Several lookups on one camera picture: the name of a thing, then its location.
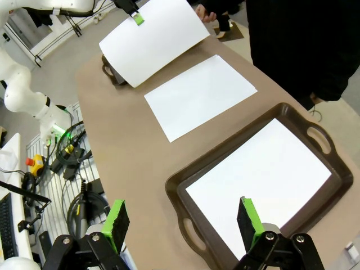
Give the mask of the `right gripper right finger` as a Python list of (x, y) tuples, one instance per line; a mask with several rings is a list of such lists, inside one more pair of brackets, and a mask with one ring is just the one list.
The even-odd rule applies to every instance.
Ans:
[(246, 254), (234, 269), (324, 269), (310, 235), (266, 231), (250, 198), (241, 197), (237, 222)]

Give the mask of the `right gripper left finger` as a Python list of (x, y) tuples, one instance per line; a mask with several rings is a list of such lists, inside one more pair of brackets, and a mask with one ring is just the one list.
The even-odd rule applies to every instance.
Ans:
[(80, 239), (60, 235), (55, 239), (43, 269), (130, 269), (120, 253), (130, 221), (123, 200), (115, 200), (101, 231)]

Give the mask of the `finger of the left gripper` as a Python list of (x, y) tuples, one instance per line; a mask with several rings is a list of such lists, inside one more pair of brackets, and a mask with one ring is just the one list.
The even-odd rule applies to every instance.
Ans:
[(142, 23), (144, 23), (144, 19), (141, 16), (141, 14), (139, 12), (134, 12), (131, 14), (131, 18), (135, 21), (135, 23), (140, 26)]

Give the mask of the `person's right hand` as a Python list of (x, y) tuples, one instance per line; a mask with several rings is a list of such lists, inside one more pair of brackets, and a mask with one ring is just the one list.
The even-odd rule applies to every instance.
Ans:
[(195, 12), (203, 23), (210, 23), (217, 19), (217, 15), (214, 12), (208, 12), (202, 4), (195, 8)]

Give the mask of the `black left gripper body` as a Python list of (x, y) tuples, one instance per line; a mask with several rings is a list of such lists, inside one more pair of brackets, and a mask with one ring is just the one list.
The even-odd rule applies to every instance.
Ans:
[(114, 0), (114, 4), (129, 15), (138, 12), (138, 6), (134, 0)]

